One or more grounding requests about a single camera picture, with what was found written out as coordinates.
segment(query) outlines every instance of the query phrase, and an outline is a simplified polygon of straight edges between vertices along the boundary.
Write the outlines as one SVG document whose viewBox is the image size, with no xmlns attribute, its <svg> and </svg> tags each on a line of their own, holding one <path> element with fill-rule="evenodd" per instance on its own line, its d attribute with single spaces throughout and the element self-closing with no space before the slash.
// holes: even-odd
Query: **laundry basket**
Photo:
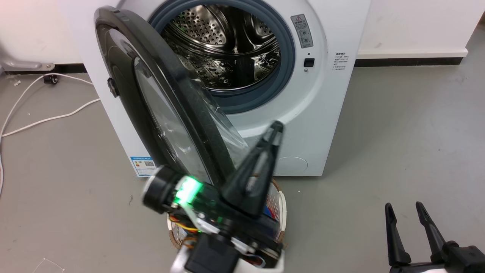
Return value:
<svg viewBox="0 0 485 273">
<path fill-rule="evenodd" d="M 275 239 L 278 242 L 282 242 L 283 237 L 285 236 L 286 228 L 286 200 L 285 195 L 283 194 L 283 192 L 280 191 L 278 184 L 274 179 L 268 191 L 266 205 L 272 212 L 274 218 L 279 222 L 278 232 Z M 185 237 L 187 236 L 187 232 L 171 222 L 169 219 L 169 215 L 167 215 L 167 224 L 168 236 L 170 237 L 172 244 L 177 249 L 180 249 L 182 247 L 182 243 Z"/>
</svg>

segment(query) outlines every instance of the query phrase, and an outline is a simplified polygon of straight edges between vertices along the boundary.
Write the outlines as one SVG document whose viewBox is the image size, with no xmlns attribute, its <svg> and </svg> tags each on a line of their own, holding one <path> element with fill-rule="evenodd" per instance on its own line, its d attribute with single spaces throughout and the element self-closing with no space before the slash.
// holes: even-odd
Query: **concrete floor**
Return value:
<svg viewBox="0 0 485 273">
<path fill-rule="evenodd" d="M 485 251 L 484 28 L 467 48 L 457 67 L 354 70 L 323 176 L 278 179 L 286 272 L 387 272 L 387 202 L 414 261 L 430 255 L 418 200 L 445 239 Z M 0 80 L 2 123 L 34 78 Z M 7 132 L 97 96 L 60 79 L 28 97 Z M 100 103 L 6 137 L 2 157 L 0 272 L 30 273 L 44 258 L 69 273 L 168 272 L 176 251 L 164 217 L 140 204 L 142 180 Z M 36 271 L 61 272 L 49 262 Z"/>
</svg>

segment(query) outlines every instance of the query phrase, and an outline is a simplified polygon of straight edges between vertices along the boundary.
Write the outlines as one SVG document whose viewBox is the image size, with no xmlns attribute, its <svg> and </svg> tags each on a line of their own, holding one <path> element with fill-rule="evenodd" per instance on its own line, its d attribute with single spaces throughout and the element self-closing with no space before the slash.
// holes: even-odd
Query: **warning label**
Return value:
<svg viewBox="0 0 485 273">
<path fill-rule="evenodd" d="M 131 156 L 131 162 L 139 177 L 151 176 L 156 170 L 155 162 L 148 156 Z"/>
<path fill-rule="evenodd" d="M 349 55 L 346 52 L 335 53 L 332 70 L 346 70 L 349 63 Z"/>
<path fill-rule="evenodd" d="M 307 24 L 307 19 L 304 14 L 294 15 L 291 17 L 291 21 L 295 26 L 296 33 L 300 40 L 302 49 L 313 46 L 313 39 L 311 38 L 310 27 Z"/>
</svg>

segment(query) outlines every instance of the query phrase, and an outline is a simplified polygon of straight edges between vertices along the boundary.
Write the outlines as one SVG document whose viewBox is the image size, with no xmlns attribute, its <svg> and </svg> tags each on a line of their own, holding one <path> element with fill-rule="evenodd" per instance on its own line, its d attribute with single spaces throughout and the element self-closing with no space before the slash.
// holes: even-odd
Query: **power cord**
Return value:
<svg viewBox="0 0 485 273">
<path fill-rule="evenodd" d="M 83 80 L 83 79 L 80 79 L 80 78 L 76 78 L 76 77 L 72 77 L 72 76 L 68 76 L 68 75 L 64 75 L 64 74 L 58 74 L 58 73 L 48 73 L 48 74 L 45 74 L 45 75 L 42 75 L 40 76 L 39 78 L 37 78 L 35 81 L 33 81 L 28 87 L 27 89 L 25 89 L 25 91 L 22 93 L 22 95 L 20 95 L 20 98 L 18 98 L 17 102 L 14 104 L 14 107 L 12 107 L 12 110 L 10 110 L 10 112 L 8 113 L 7 115 L 7 119 L 5 119 L 5 123 L 3 124 L 2 126 L 2 129 L 0 131 L 0 196 L 1 196 L 1 192 L 2 192 L 2 189 L 3 189 L 3 179 L 5 177 L 4 175 L 4 170 L 3 170 L 3 164 L 2 164 L 2 160 L 1 160 L 1 140 L 2 140 L 2 137 L 6 137 L 6 136 L 10 136 L 10 135 L 13 135 L 15 133 L 18 133 L 20 131 L 23 131 L 25 129 L 28 129 L 30 127 L 33 127 L 33 126 L 36 126 L 38 124 L 41 124 L 43 122 L 46 122 L 46 121 L 49 121 L 49 120 L 53 120 L 53 119 L 60 119 L 60 118 L 65 118 L 65 117 L 69 117 L 69 116 L 72 116 L 74 114 L 76 114 L 77 112 L 81 111 L 83 108 L 85 108 L 86 106 L 92 104 L 92 103 L 95 103 L 95 102 L 98 102 L 100 99 L 96 99 L 96 100 L 93 100 L 93 101 L 90 101 L 88 103 L 86 103 L 85 105 L 79 107 L 76 111 L 70 113 L 70 114 L 66 114 L 66 115 L 61 115 L 61 116 L 57 116 L 57 117 L 53 117 L 53 118 L 49 118 L 49 119 L 43 119 L 41 121 L 38 121 L 38 122 L 35 122 L 35 123 L 32 123 L 31 125 L 27 125 L 25 127 L 22 127 L 20 129 L 17 129 L 15 131 L 12 131 L 10 133 L 7 133 L 7 134 L 3 134 L 3 132 L 5 131 L 5 127 L 7 126 L 7 123 L 8 123 L 8 120 L 10 119 L 10 116 L 12 115 L 15 107 L 17 106 L 17 104 L 19 103 L 19 101 L 22 99 L 22 97 L 25 95 L 25 93 L 27 92 L 27 90 L 29 90 L 30 87 L 32 87 L 33 84 L 35 84 L 37 81 L 41 80 L 44 78 L 44 76 L 49 76 L 49 75 L 58 75 L 58 76 L 63 76 L 63 77 L 66 77 L 66 78 L 71 78 L 71 79 L 75 79 L 75 80 L 79 80 L 79 81 L 82 81 L 82 82 L 85 82 L 87 84 L 90 84 L 90 85 L 93 85 L 93 83 L 91 82 L 88 82 L 86 80 Z"/>
</svg>

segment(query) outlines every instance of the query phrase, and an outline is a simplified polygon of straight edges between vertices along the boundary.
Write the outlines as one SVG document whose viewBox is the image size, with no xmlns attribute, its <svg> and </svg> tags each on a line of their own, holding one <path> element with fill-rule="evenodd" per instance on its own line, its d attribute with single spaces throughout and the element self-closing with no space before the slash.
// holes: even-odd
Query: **baseboard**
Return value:
<svg viewBox="0 0 485 273">
<path fill-rule="evenodd" d="M 442 53 L 365 53 L 359 52 L 354 67 L 456 66 L 468 51 Z M 6 71 L 7 75 L 86 73 L 84 64 L 59 64 L 51 71 Z"/>
<path fill-rule="evenodd" d="M 77 74 L 86 73 L 84 64 L 59 64 L 51 71 L 6 71 L 7 75 L 43 75 L 47 73 Z"/>
<path fill-rule="evenodd" d="M 467 49 L 451 51 L 366 51 L 359 50 L 357 59 L 421 59 L 421 58 L 463 58 Z"/>
<path fill-rule="evenodd" d="M 413 66 L 457 66 L 463 57 L 451 58 L 393 58 L 393 59 L 357 59 L 355 68 L 372 67 L 413 67 Z"/>
</svg>

